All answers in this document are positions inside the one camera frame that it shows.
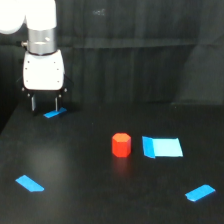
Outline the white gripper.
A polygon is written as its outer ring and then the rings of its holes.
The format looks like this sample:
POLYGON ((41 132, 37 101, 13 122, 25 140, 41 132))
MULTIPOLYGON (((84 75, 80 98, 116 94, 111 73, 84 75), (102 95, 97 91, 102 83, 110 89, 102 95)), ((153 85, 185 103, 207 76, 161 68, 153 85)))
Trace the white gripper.
MULTIPOLYGON (((34 55, 26 51, 23 60, 21 91, 31 97, 37 91, 62 91, 65 88, 65 67, 60 50, 49 55, 34 55)), ((31 97, 32 113, 36 114, 36 97, 31 97)), ((60 110, 60 98, 55 97, 55 110, 60 110)))

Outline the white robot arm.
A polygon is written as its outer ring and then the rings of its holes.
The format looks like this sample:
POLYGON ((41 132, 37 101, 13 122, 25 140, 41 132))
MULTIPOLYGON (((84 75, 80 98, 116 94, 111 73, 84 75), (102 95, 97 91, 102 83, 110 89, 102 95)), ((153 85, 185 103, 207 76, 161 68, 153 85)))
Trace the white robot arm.
POLYGON ((26 49, 23 61, 22 90, 31 98, 36 110, 36 91, 55 91, 55 110, 46 118, 66 111, 61 106, 65 68, 61 50, 57 48, 57 14, 55 0, 0 0, 0 33, 16 33, 25 24, 28 40, 21 43, 26 49))

